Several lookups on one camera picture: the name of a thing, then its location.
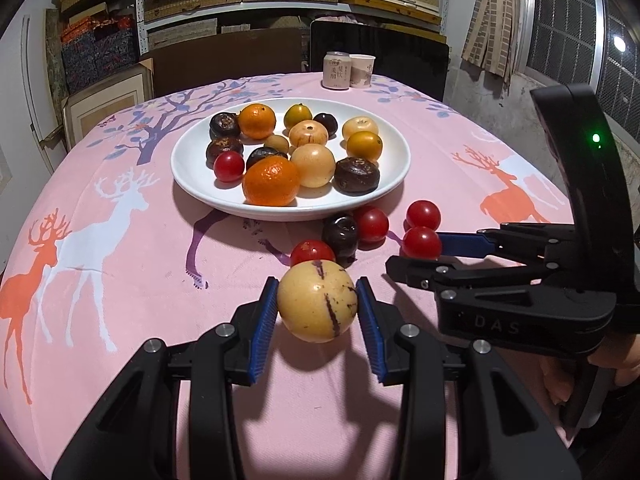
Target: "pink tablecloth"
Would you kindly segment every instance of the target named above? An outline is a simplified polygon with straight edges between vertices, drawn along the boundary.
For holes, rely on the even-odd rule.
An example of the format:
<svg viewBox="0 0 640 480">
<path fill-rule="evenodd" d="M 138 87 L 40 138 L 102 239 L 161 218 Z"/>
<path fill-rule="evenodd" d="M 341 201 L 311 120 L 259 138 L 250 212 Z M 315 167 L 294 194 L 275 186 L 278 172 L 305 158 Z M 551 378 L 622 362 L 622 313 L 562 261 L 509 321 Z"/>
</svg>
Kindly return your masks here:
<svg viewBox="0 0 640 480">
<path fill-rule="evenodd" d="M 287 270 L 274 253 L 319 236 L 319 222 L 229 217 L 174 184 L 172 147 L 201 118 L 277 96 L 340 100 L 384 117 L 404 134 L 414 160 L 404 184 L 378 203 L 396 234 L 407 206 L 423 198 L 439 205 L 445 231 L 474 232 L 502 221 L 572 222 L 566 198 L 532 165 L 438 101 L 380 76 L 370 89 L 340 93 L 319 80 L 314 73 L 257 76 L 138 105 L 99 124 L 53 175 L 0 289 L 0 330 L 8 331 L 0 413 L 47 475 L 145 339 L 172 345 L 229 320 L 238 304 L 258 298 L 267 276 Z M 53 233 L 60 238 L 55 245 L 37 244 L 47 216 L 54 229 L 44 238 Z M 411 322 L 434 330 L 432 295 L 383 276 L 398 248 L 389 238 L 359 251 L 349 274 L 369 276 L 380 300 L 395 301 Z M 357 324 L 319 346 L 278 325 L 271 349 L 258 385 L 234 394 L 248 478 L 386 478 L 401 390 L 376 383 Z M 535 358 L 508 358 L 551 412 Z M 185 420 L 181 402 L 181 479 L 188 477 Z M 449 452 L 453 465 L 455 446 Z"/>
</svg>

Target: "white deer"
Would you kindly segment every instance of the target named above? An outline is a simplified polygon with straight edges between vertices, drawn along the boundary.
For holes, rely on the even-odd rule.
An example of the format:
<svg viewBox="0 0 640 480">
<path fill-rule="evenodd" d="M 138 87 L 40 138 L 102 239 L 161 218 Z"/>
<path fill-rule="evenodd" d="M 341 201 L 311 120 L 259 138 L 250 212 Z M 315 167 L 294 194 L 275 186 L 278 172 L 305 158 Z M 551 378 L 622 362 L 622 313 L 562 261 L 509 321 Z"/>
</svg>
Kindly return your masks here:
<svg viewBox="0 0 640 480">
<path fill-rule="evenodd" d="M 53 281 L 59 272 L 65 270 L 75 270 L 80 272 L 80 280 L 74 291 L 66 320 L 65 340 L 68 346 L 73 346 L 71 338 L 71 322 L 76 303 L 80 299 L 80 292 L 91 278 L 94 289 L 94 304 L 98 313 L 98 326 L 100 338 L 109 352 L 117 350 L 116 345 L 111 340 L 109 330 L 104 322 L 104 307 L 102 304 L 104 286 L 102 284 L 102 266 L 107 256 L 113 253 L 129 225 L 131 224 L 131 213 L 133 210 L 144 211 L 149 207 L 140 190 L 143 187 L 152 186 L 158 179 L 153 180 L 153 174 L 146 174 L 142 171 L 138 178 L 134 178 L 134 170 L 131 168 L 127 173 L 121 175 L 115 182 L 115 191 L 105 193 L 102 190 L 104 178 L 98 180 L 94 187 L 97 193 L 104 198 L 115 202 L 115 207 L 108 220 L 89 224 L 79 231 L 72 232 L 63 240 L 56 242 L 58 252 L 58 262 L 53 267 L 45 268 L 43 279 L 36 293 L 38 302 L 38 321 L 42 327 L 42 332 L 47 342 L 52 342 L 51 333 L 47 328 L 42 313 L 42 298 L 49 283 Z"/>
</svg>

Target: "red tomato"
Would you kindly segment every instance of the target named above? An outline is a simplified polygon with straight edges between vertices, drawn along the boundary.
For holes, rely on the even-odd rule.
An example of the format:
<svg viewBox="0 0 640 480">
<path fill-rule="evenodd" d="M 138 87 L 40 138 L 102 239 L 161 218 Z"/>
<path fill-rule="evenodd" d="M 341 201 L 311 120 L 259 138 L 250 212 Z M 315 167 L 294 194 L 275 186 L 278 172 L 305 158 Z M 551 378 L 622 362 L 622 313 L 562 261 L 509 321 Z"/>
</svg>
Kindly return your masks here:
<svg viewBox="0 0 640 480">
<path fill-rule="evenodd" d="M 417 200 L 406 210 L 409 227 L 428 227 L 434 231 L 440 227 L 440 210 L 433 202 Z"/>
<path fill-rule="evenodd" d="M 389 218 L 382 209 L 373 206 L 363 206 L 353 213 L 358 225 L 358 237 L 361 242 L 374 244 L 385 239 L 389 232 Z"/>
<path fill-rule="evenodd" d="M 404 234 L 402 250 L 409 258 L 435 260 L 442 254 L 442 243 L 433 229 L 412 227 Z"/>
<path fill-rule="evenodd" d="M 235 182 L 244 173 L 244 159 L 236 152 L 220 153 L 213 163 L 213 173 L 220 182 Z"/>
<path fill-rule="evenodd" d="M 312 260 L 331 260 L 334 262 L 335 254 L 331 247 L 320 240 L 305 240 L 291 251 L 291 267 Z"/>
</svg>

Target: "deer print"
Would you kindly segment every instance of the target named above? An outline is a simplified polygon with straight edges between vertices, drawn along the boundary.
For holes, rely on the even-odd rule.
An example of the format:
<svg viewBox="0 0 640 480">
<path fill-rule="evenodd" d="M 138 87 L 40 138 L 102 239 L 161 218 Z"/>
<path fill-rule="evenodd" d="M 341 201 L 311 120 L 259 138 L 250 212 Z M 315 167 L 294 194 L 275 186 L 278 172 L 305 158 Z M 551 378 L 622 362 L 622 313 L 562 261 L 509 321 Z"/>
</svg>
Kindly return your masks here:
<svg viewBox="0 0 640 480">
<path fill-rule="evenodd" d="M 67 231 L 68 222 L 65 222 L 63 216 L 60 224 L 56 227 L 58 220 L 58 210 L 48 215 L 40 224 L 40 235 L 37 240 L 33 239 L 33 228 L 37 221 L 29 229 L 29 245 L 34 247 L 36 257 L 33 261 L 31 269 L 26 274 L 16 274 L 5 280 L 4 285 L 0 288 L 0 318 L 10 319 L 9 330 L 4 340 L 4 387 L 8 388 L 6 383 L 6 353 L 9 349 L 9 341 L 14 336 L 15 352 L 18 357 L 18 366 L 20 367 L 20 376 L 22 378 L 22 390 L 27 398 L 27 404 L 31 404 L 31 397 L 27 389 L 27 383 L 24 379 L 24 365 L 22 363 L 22 322 L 24 316 L 30 309 L 31 298 L 38 290 L 42 273 L 45 266 L 55 266 L 58 259 L 56 257 L 56 241 L 66 238 L 71 231 Z"/>
<path fill-rule="evenodd" d="M 104 285 L 102 283 L 102 267 L 104 260 L 113 251 L 124 237 L 131 224 L 131 214 L 134 210 L 144 211 L 149 207 L 145 201 L 141 189 L 152 186 L 158 180 L 153 179 L 153 174 L 142 171 L 138 178 L 134 177 L 133 168 L 121 175 L 114 182 L 113 193 L 106 193 L 102 189 L 104 178 L 95 183 L 95 190 L 103 198 L 115 203 L 111 216 L 104 222 L 89 224 L 79 231 L 71 233 L 64 241 L 56 243 L 58 249 L 58 262 L 44 272 L 44 280 L 36 293 L 38 300 L 38 321 L 42 327 L 45 339 L 51 343 L 52 338 L 45 323 L 42 313 L 42 298 L 49 283 L 53 281 L 59 272 L 75 270 L 80 272 L 78 286 L 73 293 L 69 314 L 66 320 L 65 341 L 68 346 L 73 346 L 71 337 L 71 322 L 76 303 L 80 299 L 80 293 L 84 284 L 91 279 L 94 292 L 94 305 L 98 314 L 98 329 L 100 338 L 104 341 L 105 348 L 109 352 L 117 350 L 111 340 L 107 325 L 104 322 L 104 307 L 102 304 Z"/>
<path fill-rule="evenodd" d="M 476 152 L 476 150 L 468 146 L 465 146 L 465 153 L 471 158 L 471 161 L 465 160 L 459 153 L 453 153 L 453 159 L 474 168 L 489 171 L 507 187 L 482 200 L 480 210 L 485 215 L 489 215 L 498 224 L 502 222 L 524 222 L 530 217 L 533 217 L 536 222 L 548 223 L 536 211 L 536 206 L 531 197 L 514 182 L 518 178 L 500 169 L 500 162 L 493 160 L 490 156 Z"/>
</svg>

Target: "metal bolt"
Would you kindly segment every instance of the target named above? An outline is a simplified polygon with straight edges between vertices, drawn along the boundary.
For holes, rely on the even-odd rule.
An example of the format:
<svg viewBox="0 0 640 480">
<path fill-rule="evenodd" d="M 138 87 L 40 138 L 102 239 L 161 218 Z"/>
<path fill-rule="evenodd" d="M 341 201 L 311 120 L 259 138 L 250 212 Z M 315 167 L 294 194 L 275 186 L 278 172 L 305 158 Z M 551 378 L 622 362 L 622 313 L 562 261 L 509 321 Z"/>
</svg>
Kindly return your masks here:
<svg viewBox="0 0 640 480">
<path fill-rule="evenodd" d="M 448 289 L 447 290 L 443 290 L 440 293 L 440 297 L 443 300 L 447 300 L 447 301 L 455 300 L 456 299 L 456 291 L 455 290 L 448 290 Z"/>
<path fill-rule="evenodd" d="M 149 354 L 155 354 L 159 349 L 162 348 L 162 341 L 160 341 L 159 339 L 147 339 L 142 348 L 144 348 L 145 352 Z"/>
<path fill-rule="evenodd" d="M 231 323 L 222 323 L 216 327 L 216 334 L 220 337 L 230 337 L 236 332 L 236 327 Z"/>
<path fill-rule="evenodd" d="M 475 340 L 473 347 L 479 354 L 488 354 L 491 351 L 491 344 L 484 339 Z"/>
<path fill-rule="evenodd" d="M 400 327 L 400 333 L 406 337 L 416 337 L 420 333 L 420 329 L 409 323 Z"/>
</svg>

